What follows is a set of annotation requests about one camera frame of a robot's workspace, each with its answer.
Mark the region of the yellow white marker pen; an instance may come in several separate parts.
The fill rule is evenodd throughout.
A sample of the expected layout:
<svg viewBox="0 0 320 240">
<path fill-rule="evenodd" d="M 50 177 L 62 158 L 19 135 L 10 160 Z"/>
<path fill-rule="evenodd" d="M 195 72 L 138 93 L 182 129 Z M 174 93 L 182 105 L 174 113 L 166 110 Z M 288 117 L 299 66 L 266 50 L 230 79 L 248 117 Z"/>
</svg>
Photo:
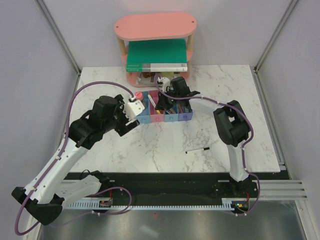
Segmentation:
<svg viewBox="0 0 320 240">
<path fill-rule="evenodd" d="M 151 102 L 153 108 L 155 109 L 155 111 L 157 112 L 157 114 L 161 114 L 161 112 L 159 110 L 156 109 L 156 103 L 154 102 L 152 96 L 150 94 L 147 95 L 148 96 L 148 99 L 149 101 Z"/>
</svg>

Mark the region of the four-compartment pastel organizer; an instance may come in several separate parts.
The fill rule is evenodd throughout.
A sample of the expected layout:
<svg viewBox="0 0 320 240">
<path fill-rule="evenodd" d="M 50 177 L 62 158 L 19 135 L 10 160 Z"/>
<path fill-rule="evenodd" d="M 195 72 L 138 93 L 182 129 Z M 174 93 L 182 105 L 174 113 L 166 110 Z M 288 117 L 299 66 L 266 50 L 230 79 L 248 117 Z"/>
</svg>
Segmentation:
<svg viewBox="0 0 320 240">
<path fill-rule="evenodd" d="M 145 106 L 142 113 L 136 117 L 140 124 L 191 121 L 193 118 L 193 111 L 179 104 L 165 110 L 156 110 L 155 106 L 159 103 L 161 95 L 157 90 L 137 91 L 134 95 Z"/>
</svg>

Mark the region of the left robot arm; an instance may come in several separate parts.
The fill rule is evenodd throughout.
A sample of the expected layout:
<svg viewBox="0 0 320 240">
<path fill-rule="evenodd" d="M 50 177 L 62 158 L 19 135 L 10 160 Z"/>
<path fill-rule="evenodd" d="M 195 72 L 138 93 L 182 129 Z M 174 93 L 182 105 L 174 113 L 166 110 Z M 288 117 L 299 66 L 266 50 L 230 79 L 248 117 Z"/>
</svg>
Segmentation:
<svg viewBox="0 0 320 240">
<path fill-rule="evenodd" d="M 74 183 L 61 187 L 71 168 L 102 140 L 104 134 L 114 130 L 119 136 L 127 134 L 140 123 L 136 116 L 145 109 L 135 97 L 124 102 L 122 95 L 100 96 L 79 119 L 73 121 L 65 140 L 41 172 L 25 187 L 15 187 L 11 193 L 39 223 L 51 224 L 62 210 L 89 195 L 106 196 L 110 185 L 97 171 Z"/>
</svg>

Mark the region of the pink crayon bottle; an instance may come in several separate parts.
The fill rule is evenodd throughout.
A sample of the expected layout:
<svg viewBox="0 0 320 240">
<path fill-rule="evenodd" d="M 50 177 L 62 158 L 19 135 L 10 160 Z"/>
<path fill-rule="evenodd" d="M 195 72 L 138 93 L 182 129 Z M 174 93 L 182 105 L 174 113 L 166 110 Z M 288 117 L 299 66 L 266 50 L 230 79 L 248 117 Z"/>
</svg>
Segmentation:
<svg viewBox="0 0 320 240">
<path fill-rule="evenodd" d="M 144 95 L 141 91 L 137 91 L 135 94 L 134 94 L 135 98 L 139 101 L 141 101 L 141 103 L 143 105 L 145 105 L 145 98 L 144 98 Z"/>
</svg>

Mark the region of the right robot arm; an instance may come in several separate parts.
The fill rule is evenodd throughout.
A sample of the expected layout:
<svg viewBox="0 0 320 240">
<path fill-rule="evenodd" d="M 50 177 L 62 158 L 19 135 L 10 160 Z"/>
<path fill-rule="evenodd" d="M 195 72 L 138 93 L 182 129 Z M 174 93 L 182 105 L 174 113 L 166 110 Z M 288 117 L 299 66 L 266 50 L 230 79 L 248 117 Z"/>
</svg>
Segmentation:
<svg viewBox="0 0 320 240">
<path fill-rule="evenodd" d="M 249 177 L 244 146 L 252 140 L 254 132 L 240 103 L 237 100 L 223 103 L 205 97 L 198 91 L 191 91 L 182 76 L 172 80 L 157 77 L 153 82 L 158 89 L 158 109 L 164 110 L 179 104 L 214 118 L 218 136 L 228 150 L 229 175 L 234 180 L 229 184 L 229 191 L 235 197 L 242 196 L 247 191 L 244 180 Z"/>
</svg>

